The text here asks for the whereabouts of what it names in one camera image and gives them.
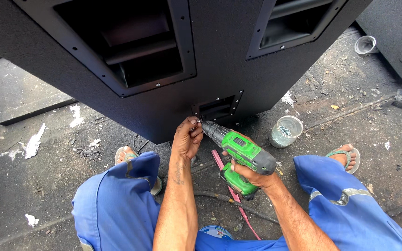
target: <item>concrete floor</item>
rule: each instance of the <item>concrete floor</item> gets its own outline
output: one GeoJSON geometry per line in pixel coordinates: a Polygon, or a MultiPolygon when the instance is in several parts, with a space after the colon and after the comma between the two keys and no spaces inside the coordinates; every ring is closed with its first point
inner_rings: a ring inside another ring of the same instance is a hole
{"type": "MultiPolygon", "coordinates": [[[[314,91],[315,100],[296,102],[293,108],[279,101],[269,111],[224,125],[248,135],[280,161],[283,182],[306,211],[309,196],[297,183],[292,157],[325,155],[345,143],[359,149],[362,160],[355,176],[371,188],[380,206],[388,210],[402,205],[402,109],[390,105],[391,97],[402,88],[402,79],[396,77],[382,55],[359,57],[353,51],[358,37],[360,33],[349,28],[310,68],[307,76],[314,77],[317,87],[309,83],[311,77],[307,81],[303,76],[290,90],[294,100],[295,95],[314,91]],[[382,110],[373,110],[378,105],[382,110]],[[291,146],[276,149],[269,144],[268,135],[277,119],[287,114],[302,120],[304,132],[291,146]],[[386,142],[391,145],[388,150],[386,142]]],[[[8,64],[0,59],[0,72],[6,71],[8,64]]],[[[10,78],[0,74],[0,112],[22,102],[11,88],[16,88],[17,78],[23,74],[26,73],[19,71],[10,78]]],[[[78,105],[84,123],[74,128],[69,126],[74,120],[69,106],[10,126],[0,125],[0,250],[81,250],[70,202],[85,180],[113,165],[115,151],[121,145],[159,153],[159,176],[164,178],[165,185],[171,142],[154,145],[84,104],[78,105]],[[35,157],[24,159],[18,154],[12,161],[7,155],[1,156],[10,150],[22,151],[16,142],[27,143],[42,123],[47,128],[35,157]],[[82,158],[73,151],[88,148],[99,138],[98,159],[82,158]],[[40,188],[44,197],[35,192],[40,188]],[[27,224],[26,213],[39,219],[35,228],[27,224]]],[[[193,164],[194,188],[228,195],[210,152],[213,149],[219,151],[205,137],[193,164]]],[[[161,202],[163,196],[164,190],[156,197],[157,201],[161,202]]],[[[196,202],[200,227],[221,225],[236,239],[255,239],[236,206],[209,197],[197,197],[196,202]]],[[[270,201],[261,191],[245,204],[275,216],[270,201]]],[[[252,214],[248,217],[262,239],[282,235],[278,225],[252,214]]],[[[402,214],[394,220],[402,227],[402,214]]]]}

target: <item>green cordless drill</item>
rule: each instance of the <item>green cordless drill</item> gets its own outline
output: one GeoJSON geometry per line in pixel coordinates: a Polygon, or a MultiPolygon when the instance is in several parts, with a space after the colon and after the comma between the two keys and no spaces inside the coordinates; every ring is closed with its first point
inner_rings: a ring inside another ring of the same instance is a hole
{"type": "MultiPolygon", "coordinates": [[[[262,175],[271,175],[276,169],[276,159],[269,152],[240,134],[212,121],[203,122],[202,130],[237,163],[262,175]]],[[[231,164],[229,162],[223,168],[221,178],[245,200],[254,199],[258,187],[252,185],[244,176],[232,171],[231,164]]]]}

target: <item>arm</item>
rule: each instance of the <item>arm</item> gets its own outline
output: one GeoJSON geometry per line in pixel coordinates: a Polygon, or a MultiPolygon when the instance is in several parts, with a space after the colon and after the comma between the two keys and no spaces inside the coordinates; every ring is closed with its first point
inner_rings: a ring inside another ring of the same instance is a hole
{"type": "Polygon", "coordinates": [[[276,173],[260,175],[234,161],[231,168],[262,188],[271,199],[290,250],[338,250],[330,237],[300,207],[276,173]]]}
{"type": "Polygon", "coordinates": [[[176,129],[171,147],[167,187],[154,231],[153,250],[194,250],[198,214],[190,160],[203,138],[202,124],[187,117],[176,129]]]}

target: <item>pink strap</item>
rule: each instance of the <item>pink strap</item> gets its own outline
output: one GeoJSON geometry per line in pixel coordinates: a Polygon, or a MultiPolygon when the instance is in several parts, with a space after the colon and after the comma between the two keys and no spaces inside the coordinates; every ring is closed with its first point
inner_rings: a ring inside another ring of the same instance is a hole
{"type": "MultiPolygon", "coordinates": [[[[224,168],[224,164],[221,161],[220,156],[218,155],[218,152],[216,150],[212,150],[212,155],[214,156],[215,161],[217,162],[218,167],[220,168],[220,171],[223,170],[224,168]]],[[[231,192],[232,197],[234,198],[235,201],[240,202],[240,197],[238,197],[238,195],[236,195],[234,193],[234,191],[232,190],[232,188],[229,188],[229,191],[231,192]]],[[[254,231],[254,229],[252,228],[251,224],[249,223],[248,217],[246,216],[246,213],[244,213],[243,208],[239,207],[238,209],[240,209],[241,215],[243,215],[244,220],[246,221],[246,223],[248,224],[248,226],[251,228],[252,232],[254,233],[255,237],[257,237],[257,239],[259,241],[261,241],[260,237],[257,235],[257,233],[254,231]]]]}

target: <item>foot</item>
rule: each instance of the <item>foot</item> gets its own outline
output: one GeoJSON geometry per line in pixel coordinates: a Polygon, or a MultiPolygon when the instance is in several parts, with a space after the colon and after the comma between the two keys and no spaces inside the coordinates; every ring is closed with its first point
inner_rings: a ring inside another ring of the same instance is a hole
{"type": "MultiPolygon", "coordinates": [[[[131,147],[129,147],[129,146],[123,147],[123,151],[120,152],[119,158],[117,159],[118,164],[124,160],[125,154],[134,154],[135,155],[136,153],[134,153],[133,150],[131,149],[131,147]]],[[[126,159],[134,159],[134,158],[135,157],[130,156],[130,157],[127,157],[126,159]]]]}
{"type": "MultiPolygon", "coordinates": [[[[353,150],[353,146],[350,144],[347,144],[347,145],[343,145],[341,148],[339,148],[337,150],[344,150],[344,151],[349,152],[349,151],[353,150]]],[[[351,170],[353,168],[353,166],[356,164],[356,153],[350,154],[350,157],[351,157],[350,163],[348,164],[348,167],[345,169],[346,171],[351,170]]],[[[343,166],[345,166],[347,164],[347,155],[345,155],[343,153],[332,155],[329,158],[337,160],[343,166]]]]}

